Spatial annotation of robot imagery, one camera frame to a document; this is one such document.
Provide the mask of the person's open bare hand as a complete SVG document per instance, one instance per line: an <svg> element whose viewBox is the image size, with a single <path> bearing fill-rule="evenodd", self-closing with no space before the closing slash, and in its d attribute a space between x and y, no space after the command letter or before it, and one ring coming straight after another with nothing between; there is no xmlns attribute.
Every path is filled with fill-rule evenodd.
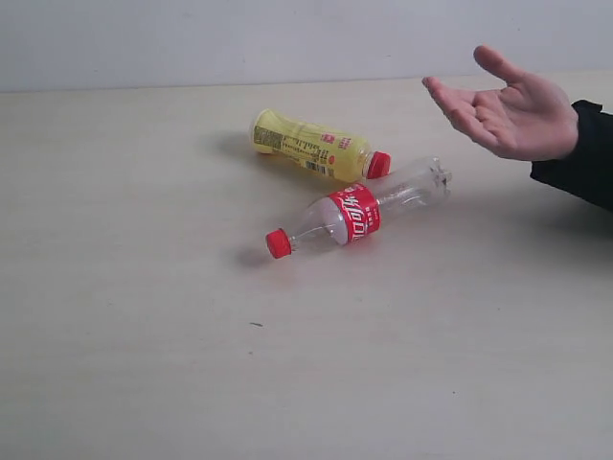
<svg viewBox="0 0 613 460"><path fill-rule="evenodd" d="M579 115L559 86L521 69L488 46L476 47L473 57L506 86L473 91L447 86L435 77L422 80L457 131L509 160L557 160L573 151L579 140Z"/></svg>

